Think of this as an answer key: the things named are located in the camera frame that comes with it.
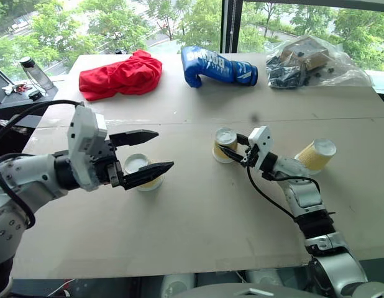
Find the bottle cap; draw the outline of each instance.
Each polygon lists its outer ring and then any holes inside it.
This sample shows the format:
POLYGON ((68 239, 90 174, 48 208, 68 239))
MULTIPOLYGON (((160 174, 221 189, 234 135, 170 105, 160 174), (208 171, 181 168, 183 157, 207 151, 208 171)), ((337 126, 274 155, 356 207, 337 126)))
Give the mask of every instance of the bottle cap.
POLYGON ((21 60, 19 60, 19 63, 25 68, 33 67, 36 64, 35 61, 29 56, 21 58, 21 60))

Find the black cable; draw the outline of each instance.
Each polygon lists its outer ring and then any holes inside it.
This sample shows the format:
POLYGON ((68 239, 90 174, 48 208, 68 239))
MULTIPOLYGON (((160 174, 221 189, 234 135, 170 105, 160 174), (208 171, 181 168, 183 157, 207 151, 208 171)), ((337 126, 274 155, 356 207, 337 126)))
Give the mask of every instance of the black cable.
MULTIPOLYGON (((0 156, 0 164, 4 160, 8 160, 10 158, 16 158, 19 156, 31 156, 30 154, 24 153, 8 153, 0 156)), ((36 218, 33 211, 30 207, 8 186, 7 182, 4 180, 1 172, 0 172, 0 187, 2 190, 26 213, 26 216, 29 220, 27 223, 27 228, 31 228, 36 223, 36 218)))
POLYGON ((275 178, 273 177, 272 180, 274 181, 285 181, 285 180, 308 180, 315 184, 316 188, 318 189, 319 193, 321 193, 321 188, 319 187, 319 183, 312 178, 309 177, 301 177, 301 176, 288 176, 284 178, 275 178))
POLYGON ((255 188, 255 190, 263 196, 269 203, 274 205, 275 207, 279 208, 281 211, 283 211, 287 216, 291 217, 293 220, 295 219, 294 215, 288 212, 285 208, 283 208, 281 205, 276 203, 274 200, 272 200, 270 197, 268 197, 266 194, 262 192, 261 189, 258 188, 258 186, 254 183, 254 180, 252 178, 252 174, 250 172, 250 161, 247 162, 247 176, 249 177, 249 180, 252 184, 252 186, 255 188))
POLYGON ((305 292, 312 292, 312 286, 313 286, 313 282, 312 281, 308 281, 303 289, 303 291, 305 292))
POLYGON ((10 297, 16 298, 64 298, 65 296, 37 296, 37 295, 25 295, 20 293, 10 293, 10 297))
POLYGON ((23 112, 21 112, 17 117, 15 117, 14 119, 12 119, 11 121, 9 121, 7 123, 7 125, 5 127, 3 127, 1 130, 0 130, 0 139, 6 134, 8 133, 8 131, 10 131, 10 129, 16 124, 18 123, 18 121, 22 120, 23 118, 25 118, 26 116, 30 115, 31 113, 39 110, 39 109, 42 109, 44 107, 48 107, 48 106, 52 106, 54 104, 73 104, 74 106, 78 106, 80 105, 81 103, 80 102, 76 102, 76 101, 68 101, 66 99, 61 99, 59 101, 49 101, 49 102, 41 102, 40 104, 36 104, 26 110, 24 110, 23 112))

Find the red cloth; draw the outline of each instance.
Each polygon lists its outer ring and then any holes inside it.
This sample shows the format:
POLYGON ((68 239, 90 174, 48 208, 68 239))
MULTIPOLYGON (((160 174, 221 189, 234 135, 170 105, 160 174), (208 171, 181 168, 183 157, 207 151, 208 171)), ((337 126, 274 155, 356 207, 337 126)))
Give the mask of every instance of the red cloth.
POLYGON ((111 97, 117 92, 141 95, 156 88, 161 74, 162 62, 137 50, 125 61, 82 71, 79 90, 88 101, 111 97))

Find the glass window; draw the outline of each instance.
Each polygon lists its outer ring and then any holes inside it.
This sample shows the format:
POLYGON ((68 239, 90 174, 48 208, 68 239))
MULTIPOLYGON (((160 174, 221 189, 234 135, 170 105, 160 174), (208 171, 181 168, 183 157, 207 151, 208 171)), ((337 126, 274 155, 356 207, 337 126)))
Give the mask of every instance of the glass window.
POLYGON ((384 71, 384 12, 244 2, 238 52, 264 52, 265 42, 311 34, 337 45, 364 70, 384 71))
POLYGON ((221 0, 0 0, 0 69, 26 79, 31 56, 50 76, 79 55, 178 53, 183 45, 218 51, 221 0))

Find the tabletop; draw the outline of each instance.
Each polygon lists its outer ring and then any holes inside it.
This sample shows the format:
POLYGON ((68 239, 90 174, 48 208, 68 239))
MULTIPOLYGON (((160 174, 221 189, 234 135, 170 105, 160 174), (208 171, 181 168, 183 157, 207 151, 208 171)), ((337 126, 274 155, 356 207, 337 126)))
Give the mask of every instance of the tabletop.
MULTIPOLYGON (((119 56, 81 56, 69 88, 56 98, 83 100, 78 73, 119 56)), ((314 138, 330 138, 337 154, 315 176, 324 203, 336 212, 336 229, 358 258, 384 257, 384 104, 371 88, 274 91, 261 75, 256 87, 205 79, 200 89, 192 89, 179 70, 180 57, 170 57, 158 56, 163 75, 152 93, 87 103, 104 114, 109 134, 137 127, 160 134, 121 147, 117 155, 122 163, 133 153, 174 161, 163 184, 152 192, 79 189, 47 204, 24 234, 14 277, 109 278, 305 264, 309 255, 298 227, 254 191, 245 169, 213 158, 214 133, 223 126, 249 134, 269 125, 273 152, 283 156, 295 156, 314 138)), ((264 69, 262 55, 231 58, 264 69)), ((24 151, 66 149, 72 109, 49 108, 24 151)), ((264 192, 288 208, 276 183, 253 175, 264 192)))

